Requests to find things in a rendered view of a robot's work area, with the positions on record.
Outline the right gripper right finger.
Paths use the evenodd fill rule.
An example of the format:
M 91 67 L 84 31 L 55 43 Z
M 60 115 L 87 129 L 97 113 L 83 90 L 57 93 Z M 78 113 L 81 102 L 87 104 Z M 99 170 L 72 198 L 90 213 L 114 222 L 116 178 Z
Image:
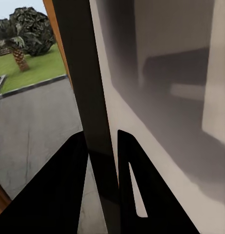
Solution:
M 148 217 L 137 215 L 131 164 Z M 136 138 L 118 130 L 121 234 L 200 234 Z

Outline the poster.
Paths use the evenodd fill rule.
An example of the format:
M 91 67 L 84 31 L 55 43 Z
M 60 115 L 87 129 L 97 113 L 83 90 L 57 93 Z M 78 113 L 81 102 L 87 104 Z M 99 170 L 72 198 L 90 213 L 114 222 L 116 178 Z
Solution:
M 89 0 L 52 0 L 108 234 L 121 234 L 120 194 Z

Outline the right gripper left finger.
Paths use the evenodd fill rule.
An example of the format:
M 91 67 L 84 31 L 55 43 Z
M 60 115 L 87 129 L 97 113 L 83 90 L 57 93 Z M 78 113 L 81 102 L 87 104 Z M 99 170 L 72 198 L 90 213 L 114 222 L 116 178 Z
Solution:
M 0 214 L 0 234 L 77 234 L 88 148 L 71 136 Z

